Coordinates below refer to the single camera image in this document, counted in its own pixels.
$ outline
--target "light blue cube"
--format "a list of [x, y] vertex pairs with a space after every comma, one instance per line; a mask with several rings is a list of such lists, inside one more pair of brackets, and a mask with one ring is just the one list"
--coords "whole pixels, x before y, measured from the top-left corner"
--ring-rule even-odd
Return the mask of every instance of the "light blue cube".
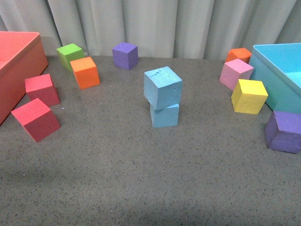
[[155, 110], [178, 104], [182, 79], [168, 66], [144, 73], [144, 95]]
[[175, 104], [161, 110], [155, 110], [154, 107], [150, 105], [150, 116], [152, 126], [154, 128], [177, 126], [179, 118], [179, 109], [179, 104]]

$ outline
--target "purple foam block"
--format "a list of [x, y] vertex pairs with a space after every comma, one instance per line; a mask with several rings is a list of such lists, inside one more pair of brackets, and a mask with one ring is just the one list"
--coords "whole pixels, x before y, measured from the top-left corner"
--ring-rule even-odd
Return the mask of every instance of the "purple foam block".
[[138, 63], [138, 47], [122, 42], [112, 49], [114, 64], [127, 70], [132, 69]]
[[298, 153], [301, 151], [301, 114], [274, 111], [265, 127], [267, 147]]

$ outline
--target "cube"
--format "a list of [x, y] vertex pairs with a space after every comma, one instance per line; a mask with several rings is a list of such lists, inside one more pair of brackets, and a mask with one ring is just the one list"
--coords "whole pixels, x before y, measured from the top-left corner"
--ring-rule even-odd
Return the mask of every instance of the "cube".
[[36, 142], [61, 127], [51, 109], [38, 98], [11, 113]]
[[72, 72], [72, 67], [70, 61], [84, 58], [84, 51], [81, 47], [71, 43], [66, 46], [62, 46], [56, 49], [57, 54], [60, 58], [62, 65], [70, 72]]
[[161, 110], [155, 110], [150, 105], [150, 116], [154, 128], [177, 126], [179, 118], [179, 104], [175, 104]]
[[298, 153], [301, 151], [301, 114], [274, 111], [265, 127], [267, 147]]
[[182, 79], [168, 66], [144, 73], [144, 96], [155, 110], [178, 104]]
[[39, 98], [48, 107], [60, 103], [60, 99], [50, 74], [25, 79], [25, 89], [30, 100]]
[[252, 53], [247, 50], [246, 48], [233, 48], [228, 52], [226, 62], [241, 59], [242, 61], [246, 62], [247, 64], [250, 61]]
[[122, 42], [112, 49], [116, 67], [131, 70], [138, 63], [138, 47]]
[[90, 56], [73, 60], [70, 64], [80, 89], [86, 89], [100, 84], [96, 64]]
[[239, 79], [231, 96], [235, 112], [258, 114], [268, 93], [261, 81]]
[[26, 94], [24, 80], [40, 75], [48, 61], [37, 32], [0, 32], [0, 125]]
[[253, 69], [252, 66], [240, 59], [231, 60], [224, 64], [220, 82], [233, 91], [239, 79], [249, 79], [251, 77]]

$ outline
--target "red foam block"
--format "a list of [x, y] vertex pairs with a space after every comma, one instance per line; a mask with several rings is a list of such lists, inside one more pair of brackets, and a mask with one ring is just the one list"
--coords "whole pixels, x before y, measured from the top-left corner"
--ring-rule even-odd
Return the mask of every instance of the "red foam block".
[[51, 109], [38, 98], [11, 113], [36, 142], [61, 127]]
[[48, 107], [60, 103], [60, 99], [50, 74], [25, 79], [25, 88], [30, 100], [39, 98]]

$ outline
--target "green cube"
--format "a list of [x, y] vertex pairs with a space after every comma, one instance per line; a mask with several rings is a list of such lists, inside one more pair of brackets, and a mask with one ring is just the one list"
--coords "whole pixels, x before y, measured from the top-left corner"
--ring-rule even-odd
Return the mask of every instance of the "green cube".
[[57, 48], [56, 51], [62, 65], [70, 72], [72, 72], [70, 61], [78, 60], [85, 57], [82, 48], [78, 47], [73, 43]]

